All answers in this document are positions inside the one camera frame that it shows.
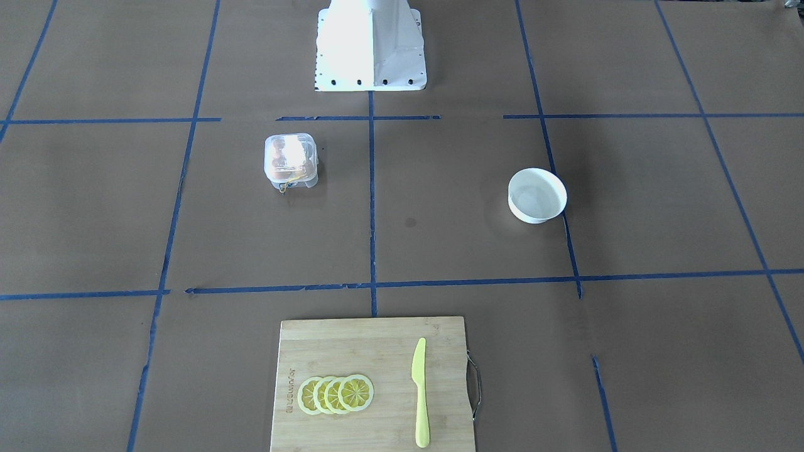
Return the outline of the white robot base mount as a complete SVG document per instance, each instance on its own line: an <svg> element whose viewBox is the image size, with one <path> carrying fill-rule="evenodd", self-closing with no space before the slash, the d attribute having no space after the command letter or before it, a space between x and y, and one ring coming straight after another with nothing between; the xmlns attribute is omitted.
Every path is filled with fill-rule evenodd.
<svg viewBox="0 0 804 452"><path fill-rule="evenodd" d="M421 15L408 1L332 1L317 25L315 91L426 89Z"/></svg>

